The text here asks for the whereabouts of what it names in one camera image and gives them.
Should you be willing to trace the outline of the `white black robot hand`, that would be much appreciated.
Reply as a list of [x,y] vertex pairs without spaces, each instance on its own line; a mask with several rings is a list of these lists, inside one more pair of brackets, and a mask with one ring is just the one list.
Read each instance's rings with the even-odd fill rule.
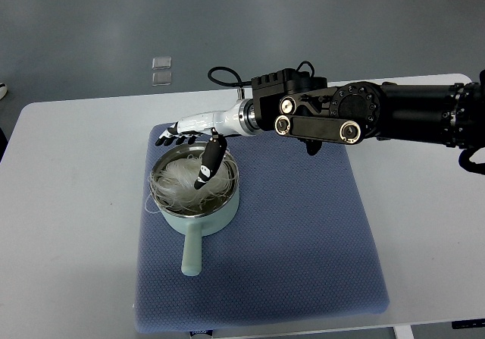
[[251,99],[239,100],[226,111],[211,111],[180,119],[169,126],[156,140],[156,146],[192,144],[203,135],[210,136],[202,154],[201,167],[194,188],[200,190],[212,179],[227,150],[227,138],[234,136],[252,137],[261,133],[255,120]]

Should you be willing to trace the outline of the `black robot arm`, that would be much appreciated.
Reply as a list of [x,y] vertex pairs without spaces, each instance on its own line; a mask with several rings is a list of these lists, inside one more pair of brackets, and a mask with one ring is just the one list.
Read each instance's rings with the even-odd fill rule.
[[471,160],[484,148],[484,82],[398,85],[368,81],[329,87],[314,71],[285,68],[250,81],[255,122],[306,145],[352,145],[364,139],[406,140],[460,148],[458,164],[475,174]]

